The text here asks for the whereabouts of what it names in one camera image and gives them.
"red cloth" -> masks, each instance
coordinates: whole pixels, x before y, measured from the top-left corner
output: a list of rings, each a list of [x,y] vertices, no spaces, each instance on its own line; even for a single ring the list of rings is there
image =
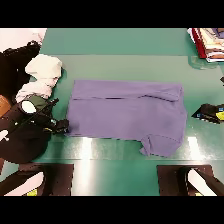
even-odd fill
[[[196,44],[196,47],[197,47],[199,57],[200,58],[207,58],[207,55],[205,54],[205,49],[204,49],[204,46],[202,44],[202,41],[198,38],[198,35],[197,35],[194,28],[192,28],[192,35],[193,35],[193,38],[194,38],[194,41],[195,41],[195,44]]]

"stack of folded clothes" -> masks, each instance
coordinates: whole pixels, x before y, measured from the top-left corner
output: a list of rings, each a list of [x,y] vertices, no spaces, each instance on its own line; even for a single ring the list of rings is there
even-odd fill
[[[224,28],[188,28],[200,58],[224,61]]]

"yellow sticker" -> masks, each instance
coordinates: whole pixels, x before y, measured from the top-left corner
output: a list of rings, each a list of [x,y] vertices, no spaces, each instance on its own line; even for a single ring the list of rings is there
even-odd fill
[[[34,189],[27,193],[27,196],[37,196],[37,189]]]
[[[195,193],[196,196],[202,196],[200,193]]]
[[[219,120],[224,121],[224,112],[216,113],[216,116],[219,118]]]

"white wall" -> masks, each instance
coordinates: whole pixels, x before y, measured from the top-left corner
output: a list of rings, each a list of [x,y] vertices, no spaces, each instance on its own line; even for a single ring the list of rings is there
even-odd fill
[[[47,28],[0,28],[0,51],[25,46],[31,40],[40,41],[44,39],[46,30]]]

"green table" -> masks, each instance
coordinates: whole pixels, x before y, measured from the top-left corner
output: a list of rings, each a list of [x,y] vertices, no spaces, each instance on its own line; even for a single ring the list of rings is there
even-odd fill
[[[143,156],[136,141],[52,136],[35,162],[74,163],[72,195],[159,195],[156,165],[163,164],[211,164],[224,182],[224,126],[191,118],[203,103],[223,103],[222,68],[191,66],[197,51],[186,29],[48,29],[40,53],[63,62],[52,95],[60,99],[53,111],[57,119],[66,116],[75,79],[179,82],[184,87],[185,139],[170,158]],[[6,163],[3,171],[11,166]]]

